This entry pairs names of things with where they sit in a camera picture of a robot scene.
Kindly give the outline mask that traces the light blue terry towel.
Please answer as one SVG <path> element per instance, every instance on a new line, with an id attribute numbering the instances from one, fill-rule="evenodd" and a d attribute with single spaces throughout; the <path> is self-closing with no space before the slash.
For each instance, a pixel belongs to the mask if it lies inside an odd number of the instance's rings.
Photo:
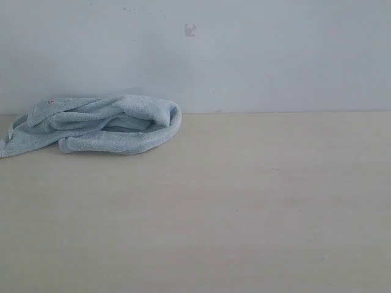
<path id="1" fill-rule="evenodd" d="M 134 155 L 158 147 L 180 129 L 172 101 L 140 95 L 58 97 L 18 117 L 1 140 L 1 157 L 57 143 L 64 153 L 97 151 Z"/>

